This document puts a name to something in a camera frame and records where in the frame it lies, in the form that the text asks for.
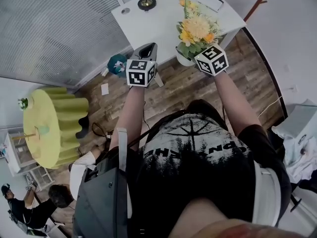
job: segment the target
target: round table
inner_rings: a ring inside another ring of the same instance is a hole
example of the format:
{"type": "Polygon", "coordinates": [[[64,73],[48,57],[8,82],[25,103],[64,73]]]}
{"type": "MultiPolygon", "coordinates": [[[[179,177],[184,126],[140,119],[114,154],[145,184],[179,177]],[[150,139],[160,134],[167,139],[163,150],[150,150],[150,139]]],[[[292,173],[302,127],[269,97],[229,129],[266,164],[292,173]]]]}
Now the round table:
{"type": "Polygon", "coordinates": [[[23,114],[23,129],[33,158],[44,168],[58,166],[78,159],[79,142],[76,133],[82,127],[78,121],[88,114],[88,100],[67,94],[62,87],[37,89],[28,98],[33,106],[23,114]]]}

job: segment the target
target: wooden floor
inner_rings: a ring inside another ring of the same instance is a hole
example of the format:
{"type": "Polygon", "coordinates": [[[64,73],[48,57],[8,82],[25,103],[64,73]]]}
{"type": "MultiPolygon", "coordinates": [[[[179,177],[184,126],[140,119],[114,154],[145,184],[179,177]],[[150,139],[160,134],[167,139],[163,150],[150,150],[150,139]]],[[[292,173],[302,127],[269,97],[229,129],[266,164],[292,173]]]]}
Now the wooden floor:
{"type": "MultiPolygon", "coordinates": [[[[260,114],[278,98],[265,64],[243,31],[237,34],[225,51],[230,64],[227,73],[257,114],[260,114]]],[[[208,101],[222,116],[221,100],[213,78],[206,77],[194,67],[184,67],[175,59],[160,66],[158,71],[165,85],[159,88],[153,81],[145,93],[145,118],[150,127],[162,117],[187,107],[195,99],[208,101]]],[[[106,77],[98,75],[80,89],[78,94],[89,100],[90,123],[97,122],[105,131],[111,131],[118,120],[128,91],[125,79],[108,74],[106,77]],[[101,85],[104,83],[109,83],[109,94],[102,96],[101,85]]],[[[269,128],[282,116],[281,105],[277,102],[260,116],[260,121],[264,128],[269,128]]],[[[104,138],[95,136],[90,130],[88,135],[81,139],[80,150],[86,153],[95,144],[103,142],[104,138]]],[[[67,165],[50,171],[50,174],[56,183],[69,183],[67,165]]],[[[46,199],[47,190],[38,193],[38,196],[41,200],[46,199]]],[[[73,213],[71,208],[57,209],[52,216],[56,221],[65,223],[63,229],[70,235],[73,213]]]]}

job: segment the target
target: flower pot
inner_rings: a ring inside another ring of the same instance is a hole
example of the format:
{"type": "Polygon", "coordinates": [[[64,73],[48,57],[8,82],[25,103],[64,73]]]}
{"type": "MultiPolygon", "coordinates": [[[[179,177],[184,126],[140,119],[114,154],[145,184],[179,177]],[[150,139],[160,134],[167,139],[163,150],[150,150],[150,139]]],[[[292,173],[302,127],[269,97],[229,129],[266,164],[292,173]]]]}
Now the flower pot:
{"type": "Polygon", "coordinates": [[[193,61],[189,61],[188,59],[186,59],[185,57],[183,57],[180,53],[177,52],[176,54],[177,60],[179,61],[179,63],[183,66],[189,67],[189,66],[193,66],[195,63],[193,61]]]}
{"type": "Polygon", "coordinates": [[[32,97],[32,96],[29,96],[29,97],[27,97],[27,99],[28,99],[28,107],[27,107],[27,109],[33,108],[33,105],[34,105],[34,99],[33,99],[33,97],[32,97]]]}

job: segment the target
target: teal trash bag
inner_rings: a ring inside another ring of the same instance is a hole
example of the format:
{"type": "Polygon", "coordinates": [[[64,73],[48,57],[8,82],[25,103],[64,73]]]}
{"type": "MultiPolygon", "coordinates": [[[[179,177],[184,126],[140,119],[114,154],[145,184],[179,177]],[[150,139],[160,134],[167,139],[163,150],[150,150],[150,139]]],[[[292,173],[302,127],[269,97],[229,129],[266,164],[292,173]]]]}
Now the teal trash bag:
{"type": "Polygon", "coordinates": [[[128,59],[121,54],[112,56],[108,62],[108,70],[119,77],[126,77],[125,69],[127,67],[128,59]]]}

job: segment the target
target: black pants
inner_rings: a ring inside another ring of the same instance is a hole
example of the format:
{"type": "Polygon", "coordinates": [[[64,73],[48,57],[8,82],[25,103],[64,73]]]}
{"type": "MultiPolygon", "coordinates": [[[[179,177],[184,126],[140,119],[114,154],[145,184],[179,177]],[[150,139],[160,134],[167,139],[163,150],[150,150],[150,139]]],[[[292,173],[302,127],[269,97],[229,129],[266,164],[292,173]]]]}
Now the black pants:
{"type": "Polygon", "coordinates": [[[177,111],[171,115],[168,115],[161,120],[159,120],[152,128],[147,138],[147,143],[150,142],[153,137],[158,133],[159,128],[167,122],[170,122],[176,118],[181,117],[184,114],[204,114],[210,118],[212,118],[215,122],[219,124],[225,130],[228,130],[227,125],[224,120],[219,115],[218,111],[207,101],[205,100],[194,100],[192,101],[188,107],[184,110],[177,111]]]}
{"type": "Polygon", "coordinates": [[[27,226],[33,229],[40,229],[44,227],[46,221],[53,214],[56,208],[57,207],[50,199],[41,203],[39,206],[33,209],[31,221],[27,226]]]}

